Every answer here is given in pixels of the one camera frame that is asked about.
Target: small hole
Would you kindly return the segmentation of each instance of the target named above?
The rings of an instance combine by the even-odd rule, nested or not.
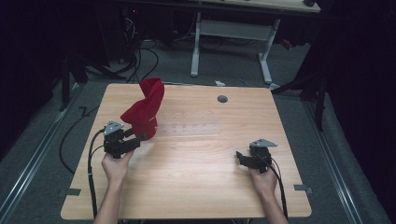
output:
[[[220,102],[220,103],[227,103],[227,101],[228,101],[228,98],[227,98],[227,96],[225,96],[225,95],[220,95],[220,96],[218,96],[218,101]]]

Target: black device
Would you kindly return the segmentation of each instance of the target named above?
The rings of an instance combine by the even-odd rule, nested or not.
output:
[[[315,0],[304,0],[304,4],[308,7],[312,7],[315,4]]]
[[[119,159],[122,154],[137,149],[140,147],[140,142],[146,138],[143,133],[136,138],[124,141],[123,139],[134,134],[134,131],[132,129],[124,131],[123,127],[123,124],[111,120],[104,130],[105,152],[111,154],[114,159]]]
[[[272,164],[271,153],[268,147],[275,147],[276,144],[266,141],[264,139],[257,140],[250,143],[249,152],[251,157],[242,155],[242,153],[236,151],[236,158],[239,160],[241,165],[252,169],[258,169],[260,173],[264,173],[268,170],[268,167]]]

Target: white table leg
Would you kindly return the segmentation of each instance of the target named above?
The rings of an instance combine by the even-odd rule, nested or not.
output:
[[[265,49],[264,49],[264,53],[260,53],[259,54],[260,65],[262,66],[262,74],[264,76],[264,81],[267,84],[271,84],[272,83],[271,74],[270,74],[270,71],[268,69],[268,64],[267,64],[267,57],[268,57],[268,54],[270,52],[271,46],[272,46],[272,44],[274,42],[274,38],[275,38],[276,31],[277,31],[277,28],[279,26],[279,23],[280,23],[280,19],[277,19],[274,22],[274,25],[273,25],[273,27],[271,29],[271,32],[269,34],[269,37],[268,37],[268,40],[267,40],[267,43],[266,43],[266,46],[265,46]]]
[[[194,52],[192,53],[192,62],[191,62],[192,77],[198,77],[200,34],[201,34],[201,12],[197,12],[197,22],[195,28],[195,46],[194,46]]]

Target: wooden table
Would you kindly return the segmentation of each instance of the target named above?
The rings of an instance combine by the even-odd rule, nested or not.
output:
[[[220,103],[218,96],[228,98]],[[110,119],[143,98],[138,85],[110,84],[98,110],[70,189],[62,217],[92,219],[87,154],[93,135]],[[248,144],[260,138],[278,144],[270,153],[280,166],[290,217],[308,217],[311,208],[290,151],[276,105],[263,88],[165,86],[157,114],[156,135],[142,142],[130,162],[120,205],[120,218],[264,217],[248,169],[235,151],[248,155]],[[103,144],[99,135],[94,148]],[[92,158],[98,206],[107,180],[101,166],[104,151]],[[279,188],[276,197],[280,203]]]

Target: hand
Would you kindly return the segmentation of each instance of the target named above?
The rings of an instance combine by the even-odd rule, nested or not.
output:
[[[275,198],[275,187],[277,178],[274,172],[269,168],[265,173],[260,174],[259,170],[248,168],[253,177],[254,187],[261,197]]]
[[[105,170],[109,184],[122,184],[128,174],[128,163],[134,155],[134,150],[125,153],[121,159],[114,159],[106,153],[102,160],[102,166]]]

